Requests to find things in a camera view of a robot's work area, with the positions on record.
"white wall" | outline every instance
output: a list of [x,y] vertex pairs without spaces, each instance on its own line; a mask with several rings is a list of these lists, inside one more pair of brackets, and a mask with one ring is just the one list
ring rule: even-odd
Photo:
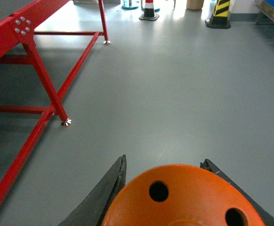
[[231,0],[229,11],[231,13],[258,13],[259,9],[255,0]]

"orange cone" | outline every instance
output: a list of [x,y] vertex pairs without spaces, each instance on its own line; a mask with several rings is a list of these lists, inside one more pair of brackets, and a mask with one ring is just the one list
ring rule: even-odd
[[139,17],[140,20],[157,20],[159,15],[154,11],[154,1],[145,0],[144,13]]
[[150,169],[116,196],[102,226],[265,226],[218,175],[188,165]]

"red and white traffic cone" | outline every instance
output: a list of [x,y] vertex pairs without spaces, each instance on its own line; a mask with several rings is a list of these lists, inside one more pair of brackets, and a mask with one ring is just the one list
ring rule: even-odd
[[159,15],[154,11],[154,1],[145,0],[144,13],[139,17],[140,20],[157,20]]

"epoxy floor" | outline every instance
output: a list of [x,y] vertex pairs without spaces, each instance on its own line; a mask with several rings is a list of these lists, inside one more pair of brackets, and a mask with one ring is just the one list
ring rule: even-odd
[[[209,29],[165,2],[155,22],[106,5],[100,37],[0,209],[0,226],[60,223],[123,154],[127,181],[168,163],[213,161],[274,216],[274,26]],[[97,5],[65,5],[40,30],[101,30]],[[58,89],[89,37],[37,36]],[[30,66],[0,65],[0,104],[48,105]],[[0,180],[38,116],[0,113]]]

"black and yellow striped cone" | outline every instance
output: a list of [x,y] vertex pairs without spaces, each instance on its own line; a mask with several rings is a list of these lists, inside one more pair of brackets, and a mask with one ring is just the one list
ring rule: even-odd
[[144,13],[139,17],[140,20],[157,20],[159,15],[154,11],[154,1],[145,0]]
[[227,29],[230,28],[230,22],[228,21],[230,0],[217,0],[213,13],[210,19],[205,21],[207,27]]

